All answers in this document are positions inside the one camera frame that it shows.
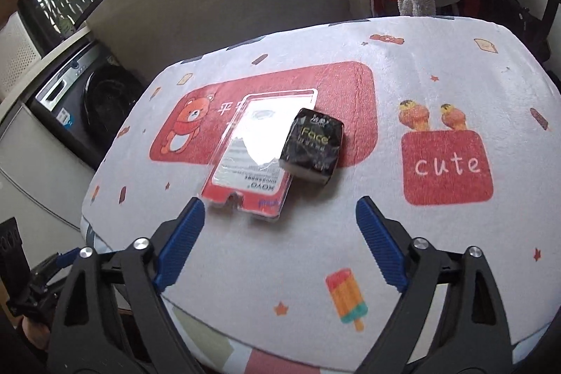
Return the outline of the person's left hand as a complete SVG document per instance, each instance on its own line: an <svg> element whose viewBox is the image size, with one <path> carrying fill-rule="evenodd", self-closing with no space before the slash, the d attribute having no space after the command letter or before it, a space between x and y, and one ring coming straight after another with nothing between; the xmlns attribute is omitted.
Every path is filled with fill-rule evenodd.
<svg viewBox="0 0 561 374"><path fill-rule="evenodd" d="M22 320L22 330L26 338L33 346L38 348L38 350L48 350L50 330L47 326L37 323L24 316Z"/></svg>

